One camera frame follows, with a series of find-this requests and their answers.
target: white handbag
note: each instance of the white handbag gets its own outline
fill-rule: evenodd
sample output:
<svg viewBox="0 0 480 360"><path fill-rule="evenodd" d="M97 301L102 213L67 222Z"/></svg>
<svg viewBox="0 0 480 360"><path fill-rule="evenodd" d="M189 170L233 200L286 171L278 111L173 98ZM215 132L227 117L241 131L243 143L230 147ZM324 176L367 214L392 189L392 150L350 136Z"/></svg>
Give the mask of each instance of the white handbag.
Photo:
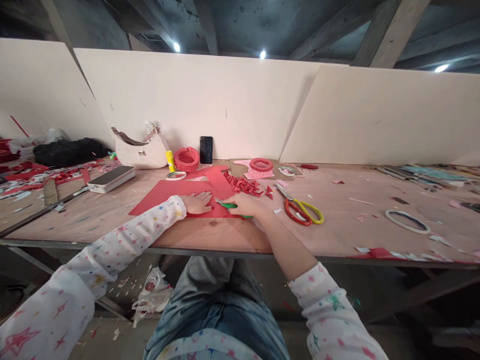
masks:
<svg viewBox="0 0 480 360"><path fill-rule="evenodd" d="M158 169L167 166L165 152L170 149L158 127L142 142L133 140L114 127L111 130L115 134L116 157L122 165L133 166L135 169Z"/></svg>

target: yellow-handled scissors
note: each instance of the yellow-handled scissors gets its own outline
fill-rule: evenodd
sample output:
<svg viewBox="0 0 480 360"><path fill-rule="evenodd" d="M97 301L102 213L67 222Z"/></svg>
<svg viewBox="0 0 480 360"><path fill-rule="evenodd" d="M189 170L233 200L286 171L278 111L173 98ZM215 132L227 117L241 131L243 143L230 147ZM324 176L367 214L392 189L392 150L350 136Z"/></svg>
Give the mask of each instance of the yellow-handled scissors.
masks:
<svg viewBox="0 0 480 360"><path fill-rule="evenodd" d="M281 194L285 197L285 212L294 221L305 226L309 226L311 223L318 224L318 225L324 223L324 215L315 206L310 205L308 202L300 201L300 200L297 200L296 198L293 198L285 191L283 187L281 187L277 183L275 184L275 186L278 188L278 190L280 190ZM290 213L290 209L289 209L290 206L296 210L301 210L299 211L299 213L301 215L306 215L307 217L309 217L309 219L307 219L305 222L301 221L300 219L297 219L295 215ZM307 211L307 209L305 209L305 207L312 209L318 216L318 220L316 218L313 218L312 215L310 215L310 213Z"/></svg>

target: red scissors handle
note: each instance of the red scissors handle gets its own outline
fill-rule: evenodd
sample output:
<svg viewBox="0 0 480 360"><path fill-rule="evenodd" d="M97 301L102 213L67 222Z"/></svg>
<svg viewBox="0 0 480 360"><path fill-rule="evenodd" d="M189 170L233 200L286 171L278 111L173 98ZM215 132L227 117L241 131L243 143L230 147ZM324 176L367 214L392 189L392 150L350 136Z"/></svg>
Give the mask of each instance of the red scissors handle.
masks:
<svg viewBox="0 0 480 360"><path fill-rule="evenodd" d="M290 212L290 207L294 208L304 219L305 221L300 220L298 217L296 217L294 214ZM303 225L303 226L310 226L312 225L312 219L303 212L301 208L297 206L294 202L288 200L287 198L285 199L285 212L286 214L293 219L293 221Z"/></svg>

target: scissor blade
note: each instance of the scissor blade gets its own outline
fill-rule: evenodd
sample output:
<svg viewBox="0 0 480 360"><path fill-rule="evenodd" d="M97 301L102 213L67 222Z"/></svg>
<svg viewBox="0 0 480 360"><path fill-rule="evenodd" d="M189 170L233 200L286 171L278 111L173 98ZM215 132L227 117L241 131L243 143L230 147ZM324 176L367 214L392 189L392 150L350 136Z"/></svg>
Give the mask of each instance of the scissor blade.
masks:
<svg viewBox="0 0 480 360"><path fill-rule="evenodd" d="M278 190L280 190L280 192L283 194L284 197L286 197L288 200L290 201L293 201L294 198L291 197L283 187L281 187L278 183L275 184L275 186L277 187Z"/></svg>

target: person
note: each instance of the person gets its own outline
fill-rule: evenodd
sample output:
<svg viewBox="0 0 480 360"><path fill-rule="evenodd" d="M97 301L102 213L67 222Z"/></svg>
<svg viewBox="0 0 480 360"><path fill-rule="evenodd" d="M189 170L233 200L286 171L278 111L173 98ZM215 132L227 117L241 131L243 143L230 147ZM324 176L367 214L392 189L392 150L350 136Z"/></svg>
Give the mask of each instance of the person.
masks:
<svg viewBox="0 0 480 360"><path fill-rule="evenodd" d="M60 266L0 327L0 359L67 359L93 318L108 282L188 213L202 214L209 192L171 196L86 246ZM240 193L231 214L256 218L288 286L303 308L311 356L321 360L387 359L327 269L257 198ZM282 333L241 259L192 256L144 360L289 359Z"/></svg>

